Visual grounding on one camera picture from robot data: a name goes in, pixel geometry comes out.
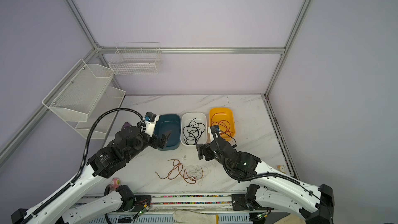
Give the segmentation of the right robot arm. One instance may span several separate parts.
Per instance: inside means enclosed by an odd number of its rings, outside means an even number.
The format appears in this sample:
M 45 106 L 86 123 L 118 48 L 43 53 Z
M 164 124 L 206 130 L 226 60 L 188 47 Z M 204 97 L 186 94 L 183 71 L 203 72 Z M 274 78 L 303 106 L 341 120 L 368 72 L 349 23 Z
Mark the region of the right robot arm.
M 198 157 L 218 161 L 226 174 L 239 183 L 250 182 L 245 194 L 248 209 L 274 208 L 295 214 L 307 224 L 334 222 L 335 202 L 330 186 L 315 186 L 286 175 L 255 155 L 237 151 L 221 136 L 218 126 L 209 129 L 213 140 L 196 145 Z

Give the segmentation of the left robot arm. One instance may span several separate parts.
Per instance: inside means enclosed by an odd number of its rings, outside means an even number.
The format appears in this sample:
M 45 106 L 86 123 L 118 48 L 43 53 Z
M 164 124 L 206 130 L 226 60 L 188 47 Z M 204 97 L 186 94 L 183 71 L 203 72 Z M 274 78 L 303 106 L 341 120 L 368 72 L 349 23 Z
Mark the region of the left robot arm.
M 115 108 L 101 114 L 93 123 L 86 143 L 83 158 L 76 175 L 35 206 L 15 211 L 11 220 L 14 224 L 72 224 L 85 223 L 105 212 L 114 211 L 129 202 L 133 194 L 127 186 L 122 186 L 115 193 L 105 196 L 97 203 L 88 204 L 89 208 L 99 207 L 90 214 L 81 207 L 73 205 L 96 185 L 111 178 L 117 171 L 124 168 L 135 156 L 147 147 L 164 148 L 171 136 L 167 131 L 158 137 L 154 134 L 159 116 L 148 112 L 142 116 L 137 111 L 125 108 L 124 111 L 134 113 L 140 118 L 136 126 L 124 127 L 115 135 L 115 139 L 106 147 L 101 148 L 91 158 L 88 157 L 89 145 L 96 126 L 108 115 L 120 112 Z

